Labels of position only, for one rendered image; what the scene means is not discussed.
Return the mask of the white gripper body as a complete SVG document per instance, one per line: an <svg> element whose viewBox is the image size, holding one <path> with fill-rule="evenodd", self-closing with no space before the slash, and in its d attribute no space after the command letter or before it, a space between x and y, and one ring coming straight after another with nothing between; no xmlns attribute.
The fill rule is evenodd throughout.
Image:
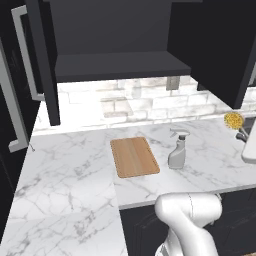
<svg viewBox="0 0 256 256"><path fill-rule="evenodd" d="M254 122L250 135L247 138L241 158L245 163L256 164L256 121Z"/></svg>

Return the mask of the dark sink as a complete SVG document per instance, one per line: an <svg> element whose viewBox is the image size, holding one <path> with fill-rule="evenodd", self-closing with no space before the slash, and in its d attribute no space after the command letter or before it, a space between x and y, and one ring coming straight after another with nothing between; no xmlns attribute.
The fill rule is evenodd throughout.
<svg viewBox="0 0 256 256"><path fill-rule="evenodd" d="M247 134L250 134L255 120L256 120L256 116L255 117L246 117L245 118L245 122L244 122L243 128L245 129Z"/></svg>

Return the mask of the yellow dish brush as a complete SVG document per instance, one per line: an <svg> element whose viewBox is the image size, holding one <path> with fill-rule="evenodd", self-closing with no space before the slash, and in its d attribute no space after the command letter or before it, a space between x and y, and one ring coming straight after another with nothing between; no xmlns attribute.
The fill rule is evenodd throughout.
<svg viewBox="0 0 256 256"><path fill-rule="evenodd" d="M228 112L224 115L224 123L225 125L233 130L237 130L244 141L247 141L249 135L244 129L244 117L238 112Z"/></svg>

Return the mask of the grey spray bottle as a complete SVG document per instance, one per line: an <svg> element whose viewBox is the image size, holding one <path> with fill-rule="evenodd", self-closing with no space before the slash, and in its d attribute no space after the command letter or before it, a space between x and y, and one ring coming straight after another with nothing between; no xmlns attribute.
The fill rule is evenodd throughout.
<svg viewBox="0 0 256 256"><path fill-rule="evenodd" d="M170 169L182 169L185 164L186 150L185 141L190 132L186 129L170 129L171 137L178 136L176 148L168 156L168 167Z"/></svg>

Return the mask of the wide black cabinet door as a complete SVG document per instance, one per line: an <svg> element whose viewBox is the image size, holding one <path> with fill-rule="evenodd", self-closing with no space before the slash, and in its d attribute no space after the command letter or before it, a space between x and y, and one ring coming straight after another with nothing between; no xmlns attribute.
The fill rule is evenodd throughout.
<svg viewBox="0 0 256 256"><path fill-rule="evenodd" d="M256 0L174 3L168 51L205 89L239 109L256 63Z"/></svg>

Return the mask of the wooden cutting board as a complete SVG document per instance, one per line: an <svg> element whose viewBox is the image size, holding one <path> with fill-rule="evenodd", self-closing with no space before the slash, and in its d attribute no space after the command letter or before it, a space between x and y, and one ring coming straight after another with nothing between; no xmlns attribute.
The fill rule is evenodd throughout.
<svg viewBox="0 0 256 256"><path fill-rule="evenodd" d="M145 137L115 139L110 142L117 175L131 178L160 172Z"/></svg>

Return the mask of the narrow black cabinet door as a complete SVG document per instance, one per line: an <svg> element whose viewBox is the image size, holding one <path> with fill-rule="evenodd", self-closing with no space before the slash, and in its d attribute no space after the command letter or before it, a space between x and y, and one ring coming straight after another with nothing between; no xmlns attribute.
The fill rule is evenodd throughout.
<svg viewBox="0 0 256 256"><path fill-rule="evenodd" d="M33 42L35 46L36 59L47 106L49 122L51 126L60 124L60 112L57 95L57 83L55 74L50 65L47 52L46 38L43 31L43 22L40 12L39 0L25 0Z"/></svg>

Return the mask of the black base cabinets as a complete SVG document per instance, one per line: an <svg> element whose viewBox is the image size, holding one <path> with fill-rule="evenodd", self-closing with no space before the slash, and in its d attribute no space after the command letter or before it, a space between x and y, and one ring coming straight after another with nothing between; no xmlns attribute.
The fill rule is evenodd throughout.
<svg viewBox="0 0 256 256"><path fill-rule="evenodd" d="M219 256L256 253L256 188L221 194L221 217L205 229L213 236ZM168 226L155 214L154 206L120 211L129 256L155 256Z"/></svg>

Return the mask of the black fridge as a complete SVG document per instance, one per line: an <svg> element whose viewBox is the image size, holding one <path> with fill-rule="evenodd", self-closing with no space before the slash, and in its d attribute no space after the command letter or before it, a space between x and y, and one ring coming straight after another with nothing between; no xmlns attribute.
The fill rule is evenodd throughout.
<svg viewBox="0 0 256 256"><path fill-rule="evenodd" d="M14 92L14 99L17 100L14 107L21 114L28 138L31 138L40 105L31 96L11 12L24 5L25 0L0 0L0 241L27 153L26 148L16 152L9 149L10 143L18 140L15 128L20 122L12 123L8 109L10 104L4 96L3 87L7 86Z"/></svg>

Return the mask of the grey wall outlet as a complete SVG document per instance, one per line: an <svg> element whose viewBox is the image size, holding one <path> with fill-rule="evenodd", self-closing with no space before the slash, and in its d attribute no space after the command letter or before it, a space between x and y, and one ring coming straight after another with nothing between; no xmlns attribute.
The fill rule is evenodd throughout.
<svg viewBox="0 0 256 256"><path fill-rule="evenodd" d="M178 90L179 89L179 83L180 83L180 77L179 76L172 76L167 78L167 84L166 84L166 90Z"/></svg>

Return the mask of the open black wall cabinet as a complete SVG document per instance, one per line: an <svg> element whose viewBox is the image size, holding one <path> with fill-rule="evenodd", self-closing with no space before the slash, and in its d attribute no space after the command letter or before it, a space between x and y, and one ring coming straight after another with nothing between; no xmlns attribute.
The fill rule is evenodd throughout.
<svg viewBox="0 0 256 256"><path fill-rule="evenodd" d="M188 75L167 50L172 0L49 0L58 82Z"/></svg>

